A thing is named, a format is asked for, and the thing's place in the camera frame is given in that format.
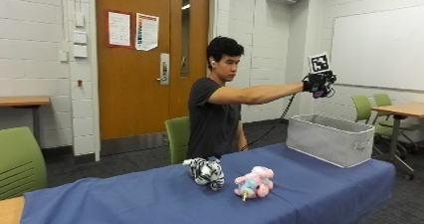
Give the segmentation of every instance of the man's hand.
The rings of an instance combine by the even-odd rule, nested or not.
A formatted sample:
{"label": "man's hand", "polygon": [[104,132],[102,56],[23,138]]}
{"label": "man's hand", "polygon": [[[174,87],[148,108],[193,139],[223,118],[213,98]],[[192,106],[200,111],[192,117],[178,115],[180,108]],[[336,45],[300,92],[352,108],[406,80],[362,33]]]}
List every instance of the man's hand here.
{"label": "man's hand", "polygon": [[302,91],[314,93],[325,90],[326,79],[321,74],[306,74],[306,81],[302,81]]}

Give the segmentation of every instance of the man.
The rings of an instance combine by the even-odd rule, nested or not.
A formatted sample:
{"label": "man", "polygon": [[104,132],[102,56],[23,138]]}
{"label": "man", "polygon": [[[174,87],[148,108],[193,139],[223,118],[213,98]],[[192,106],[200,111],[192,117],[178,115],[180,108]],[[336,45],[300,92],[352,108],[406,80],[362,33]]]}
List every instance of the man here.
{"label": "man", "polygon": [[216,37],[207,47],[211,74],[199,79],[191,88],[188,110],[191,135],[187,158],[220,157],[245,146],[240,123],[240,104],[260,105],[302,91],[309,91],[308,82],[285,85],[256,86],[245,89],[229,88],[243,46],[227,37]]}

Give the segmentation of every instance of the man's right arm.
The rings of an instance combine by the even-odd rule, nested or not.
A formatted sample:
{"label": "man's right arm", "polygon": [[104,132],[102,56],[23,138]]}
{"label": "man's right arm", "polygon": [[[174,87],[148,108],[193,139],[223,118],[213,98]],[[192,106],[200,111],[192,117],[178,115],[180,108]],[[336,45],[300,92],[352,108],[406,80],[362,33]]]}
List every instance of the man's right arm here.
{"label": "man's right arm", "polygon": [[216,105],[260,105],[302,92],[302,82],[285,85],[265,85],[244,89],[220,87],[211,94],[208,102]]}

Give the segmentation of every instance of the black t-shirt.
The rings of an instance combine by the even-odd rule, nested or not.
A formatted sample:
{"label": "black t-shirt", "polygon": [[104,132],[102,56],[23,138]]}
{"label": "black t-shirt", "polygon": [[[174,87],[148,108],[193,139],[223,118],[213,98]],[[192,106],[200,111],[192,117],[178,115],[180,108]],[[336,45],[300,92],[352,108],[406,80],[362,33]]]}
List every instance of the black t-shirt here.
{"label": "black t-shirt", "polygon": [[188,99],[191,135],[187,158],[219,156],[233,151],[240,105],[215,105],[209,97],[220,85],[200,78]]}

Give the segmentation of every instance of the chair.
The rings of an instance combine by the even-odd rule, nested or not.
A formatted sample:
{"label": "chair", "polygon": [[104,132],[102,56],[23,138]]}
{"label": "chair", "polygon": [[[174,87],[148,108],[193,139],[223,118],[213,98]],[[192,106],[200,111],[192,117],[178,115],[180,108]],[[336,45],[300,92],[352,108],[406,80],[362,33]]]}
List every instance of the chair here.
{"label": "chair", "polygon": [[[378,107],[392,106],[392,102],[390,102],[389,97],[388,97],[386,94],[376,94],[376,95],[373,95],[373,99],[374,99],[374,103],[376,103],[376,105],[377,105]],[[374,119],[373,119],[372,124],[376,124],[376,121],[377,121],[377,119],[378,119],[381,116],[385,116],[385,120],[380,121],[378,124],[380,124],[381,126],[392,127],[392,126],[393,126],[393,120],[388,120],[388,118],[389,118],[389,116],[390,116],[390,113],[386,113],[386,112],[378,112],[378,113],[374,115]],[[399,130],[403,130],[403,131],[414,131],[414,130],[418,130],[418,129],[419,129],[419,125],[418,125],[418,124],[406,123],[406,122],[399,122],[398,129],[399,129]],[[409,143],[413,144],[414,150],[417,150],[417,149],[418,149],[417,143],[406,136],[405,133],[402,133],[402,136],[406,138],[406,140],[409,141]]]}
{"label": "chair", "polygon": [[187,116],[174,117],[164,121],[164,126],[170,142],[171,164],[183,163],[189,139],[189,119]]}
{"label": "chair", "polygon": [[0,200],[46,187],[46,168],[29,127],[0,130]]}
{"label": "chair", "polygon": [[[352,97],[354,108],[356,108],[356,119],[354,121],[364,121],[364,123],[369,122],[370,119],[370,102],[366,96],[353,96]],[[384,138],[392,138],[393,129],[389,126],[374,125],[374,135],[377,137],[382,137],[381,139],[386,142],[389,146],[389,142]],[[397,148],[402,151],[399,157],[405,158],[406,150],[402,146],[397,145]],[[373,149],[381,154],[381,151],[373,146]]]}

